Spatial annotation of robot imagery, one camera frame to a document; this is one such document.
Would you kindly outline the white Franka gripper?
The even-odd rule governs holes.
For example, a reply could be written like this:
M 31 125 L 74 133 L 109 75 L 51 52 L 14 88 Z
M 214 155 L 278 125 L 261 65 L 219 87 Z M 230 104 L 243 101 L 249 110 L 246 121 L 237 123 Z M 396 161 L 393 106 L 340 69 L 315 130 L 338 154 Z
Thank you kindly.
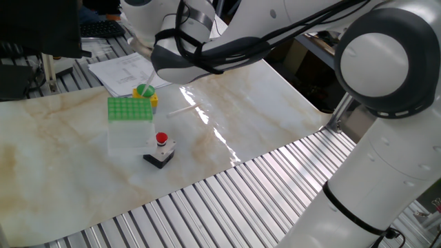
M 137 52 L 144 58 L 146 58 L 148 61 L 151 60 L 152 52 L 154 49 L 154 42 L 144 39 L 144 38 L 138 38 L 137 36 L 129 38 L 127 40 L 130 47 L 133 49 L 133 51 Z

